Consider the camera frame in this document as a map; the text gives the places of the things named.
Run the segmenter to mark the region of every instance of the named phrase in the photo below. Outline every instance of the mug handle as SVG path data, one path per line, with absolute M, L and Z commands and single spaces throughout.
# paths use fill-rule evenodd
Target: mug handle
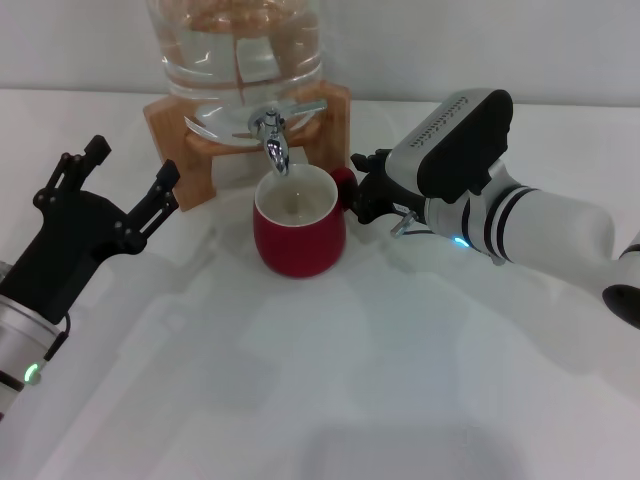
M 347 167 L 340 167 L 331 172 L 331 178 L 338 186 L 338 201 L 342 210 L 353 208 L 358 195 L 358 180 L 355 174 Z

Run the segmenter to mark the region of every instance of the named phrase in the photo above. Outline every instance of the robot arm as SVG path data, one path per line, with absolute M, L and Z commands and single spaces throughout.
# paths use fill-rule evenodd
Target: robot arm
M 98 267 L 118 255 L 137 255 L 147 239 L 178 208 L 172 189 L 180 175 L 168 160 L 147 195 L 129 213 L 109 200 L 81 190 L 111 152 L 103 137 L 85 155 L 62 155 L 33 203 L 42 228 L 15 266 L 0 265 L 0 420 L 25 383 L 62 346 L 69 325 L 58 325 Z
M 513 102 L 503 90 L 459 92 L 393 150 L 352 160 L 368 175 L 353 210 L 361 223 L 396 213 L 489 256 L 580 287 L 640 328 L 640 233 L 612 259 L 614 225 L 600 207 L 521 185 L 500 156 Z

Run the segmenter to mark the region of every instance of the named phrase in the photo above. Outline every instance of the white wall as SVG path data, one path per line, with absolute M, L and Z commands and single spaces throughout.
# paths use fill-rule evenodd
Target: white wall
M 640 106 L 638 0 L 319 0 L 327 76 L 358 98 L 471 86 Z M 0 86 L 163 91 L 144 0 L 0 0 Z

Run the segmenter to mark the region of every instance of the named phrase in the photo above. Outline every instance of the green indicator light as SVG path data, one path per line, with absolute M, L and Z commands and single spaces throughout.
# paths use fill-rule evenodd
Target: green indicator light
M 27 371 L 24 374 L 24 383 L 29 383 L 29 380 L 31 380 L 33 374 L 38 371 L 38 368 L 40 368 L 40 366 L 37 363 L 34 363 L 29 368 L 27 368 Z

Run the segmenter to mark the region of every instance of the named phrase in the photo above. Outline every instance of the mug rim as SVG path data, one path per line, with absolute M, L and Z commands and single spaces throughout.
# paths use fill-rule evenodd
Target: mug rim
M 293 171 L 295 169 L 300 169 L 300 170 L 308 169 L 310 171 L 315 171 L 315 172 L 319 173 L 320 177 L 322 177 L 322 179 L 323 179 L 322 181 L 326 185 L 329 185 L 329 188 L 331 189 L 331 192 L 333 193 L 333 203 L 331 204 L 331 207 L 327 209 L 327 211 L 324 213 L 324 215 L 322 215 L 321 217 L 318 217 L 313 222 L 304 223 L 302 225 L 287 225 L 286 223 L 276 222 L 275 220 L 273 220 L 271 217 L 269 217 L 268 215 L 266 215 L 262 211 L 262 209 L 260 208 L 260 202 L 258 202 L 258 194 L 260 194 L 261 190 L 263 188 L 265 188 L 264 184 L 270 178 L 275 176 L 274 172 L 269 172 L 264 177 L 262 177 L 262 180 L 260 180 L 260 182 L 258 183 L 258 186 L 256 187 L 255 194 L 253 196 L 253 204 L 255 205 L 256 210 L 258 210 L 258 213 L 260 213 L 260 216 L 262 218 L 264 218 L 269 223 L 272 223 L 273 225 L 277 225 L 277 226 L 283 227 L 283 228 L 304 228 L 304 227 L 310 227 L 311 225 L 316 225 L 317 223 L 320 223 L 325 218 L 327 218 L 331 214 L 331 212 L 333 212 L 333 210 L 336 208 L 336 205 L 338 204 L 338 186 L 336 185 L 336 182 L 333 180 L 333 177 L 329 173 L 327 173 L 325 170 L 323 170 L 320 167 L 316 167 L 315 165 L 306 164 L 306 163 L 297 163 L 297 164 L 289 165 L 289 173 L 291 173 L 291 171 Z

